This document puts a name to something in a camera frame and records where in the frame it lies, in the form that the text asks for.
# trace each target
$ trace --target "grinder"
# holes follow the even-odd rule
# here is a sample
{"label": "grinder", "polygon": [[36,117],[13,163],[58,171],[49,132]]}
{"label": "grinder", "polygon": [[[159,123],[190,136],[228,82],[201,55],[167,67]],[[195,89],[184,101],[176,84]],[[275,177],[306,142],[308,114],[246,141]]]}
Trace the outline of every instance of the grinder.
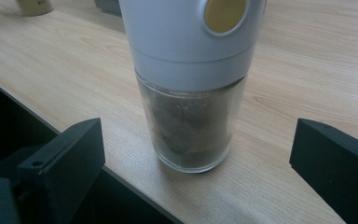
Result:
{"label": "grinder", "polygon": [[267,0],[120,1],[154,149],[186,173],[229,152]]}

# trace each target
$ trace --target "wooden table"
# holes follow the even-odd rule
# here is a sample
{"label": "wooden table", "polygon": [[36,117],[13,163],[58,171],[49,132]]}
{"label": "wooden table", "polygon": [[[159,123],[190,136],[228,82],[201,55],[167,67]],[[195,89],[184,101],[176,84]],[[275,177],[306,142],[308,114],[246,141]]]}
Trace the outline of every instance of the wooden table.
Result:
{"label": "wooden table", "polygon": [[158,160],[122,19],[92,0],[23,18],[0,0],[0,87],[59,131],[100,117],[105,169],[186,223],[342,223],[290,167],[298,118],[358,138],[358,1],[268,0],[228,157],[187,175]]}

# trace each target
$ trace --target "screw hole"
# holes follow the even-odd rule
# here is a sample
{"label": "screw hole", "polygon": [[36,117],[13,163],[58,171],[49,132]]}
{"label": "screw hole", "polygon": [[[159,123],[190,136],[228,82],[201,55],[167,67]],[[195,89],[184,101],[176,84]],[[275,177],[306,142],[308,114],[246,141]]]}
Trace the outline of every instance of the screw hole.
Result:
{"label": "screw hole", "polygon": [[42,161],[34,161],[34,162],[32,163],[33,166],[40,166],[41,164],[43,164]]}

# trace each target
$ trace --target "clear plastic container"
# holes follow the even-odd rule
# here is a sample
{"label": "clear plastic container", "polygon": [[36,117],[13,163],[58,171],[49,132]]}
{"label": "clear plastic container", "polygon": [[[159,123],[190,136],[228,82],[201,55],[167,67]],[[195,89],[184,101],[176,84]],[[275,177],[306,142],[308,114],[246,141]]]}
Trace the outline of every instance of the clear plastic container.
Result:
{"label": "clear plastic container", "polygon": [[229,152],[246,76],[213,91],[178,92],[154,86],[137,74],[154,149],[185,173],[214,168]]}

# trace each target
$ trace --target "light wood surface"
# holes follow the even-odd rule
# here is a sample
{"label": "light wood surface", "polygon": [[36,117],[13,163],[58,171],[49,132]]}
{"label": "light wood surface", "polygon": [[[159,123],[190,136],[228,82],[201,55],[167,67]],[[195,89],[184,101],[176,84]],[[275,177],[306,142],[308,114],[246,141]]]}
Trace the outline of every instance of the light wood surface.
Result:
{"label": "light wood surface", "polygon": [[289,156],[298,118],[358,138],[358,1],[268,0],[232,150],[200,175],[158,160],[121,18],[52,3],[23,18],[0,0],[0,87],[59,131],[101,118],[112,175],[186,223],[343,222]]}

